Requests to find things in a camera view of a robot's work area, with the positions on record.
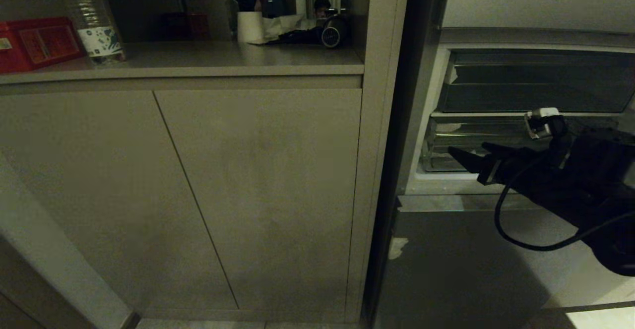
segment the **bottle label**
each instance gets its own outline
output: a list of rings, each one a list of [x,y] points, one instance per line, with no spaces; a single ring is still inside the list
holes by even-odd
[[[119,36],[112,26],[79,29],[77,33],[92,58],[123,53]]]

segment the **cabinet panel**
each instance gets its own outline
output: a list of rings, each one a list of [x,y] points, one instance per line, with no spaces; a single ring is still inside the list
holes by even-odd
[[[343,316],[361,90],[156,95],[240,309]]]
[[[2,96],[0,139],[28,189],[136,311],[236,308],[151,91]]]
[[[0,293],[0,318],[7,329],[45,329]]]

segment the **floor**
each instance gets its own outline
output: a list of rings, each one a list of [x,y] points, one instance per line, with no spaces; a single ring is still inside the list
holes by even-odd
[[[524,329],[633,329],[635,307],[596,311],[543,311]]]
[[[179,320],[142,319],[136,329],[357,329],[345,324],[296,324],[265,322],[186,322]]]

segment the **white tape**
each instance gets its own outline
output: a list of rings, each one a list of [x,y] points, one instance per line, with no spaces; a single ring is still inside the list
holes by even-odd
[[[408,239],[406,238],[392,238],[390,240],[390,250],[388,250],[388,259],[398,259],[403,254],[403,246],[406,246]]]
[[[9,50],[13,49],[11,46],[11,42],[6,37],[0,37],[0,50]]]

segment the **refrigerator door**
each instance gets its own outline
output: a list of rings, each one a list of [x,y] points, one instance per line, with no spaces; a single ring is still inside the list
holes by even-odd
[[[590,255],[582,243],[532,252],[506,242],[494,228],[497,198],[399,197],[375,329],[520,329]],[[576,231],[519,195],[502,221],[538,245]]]

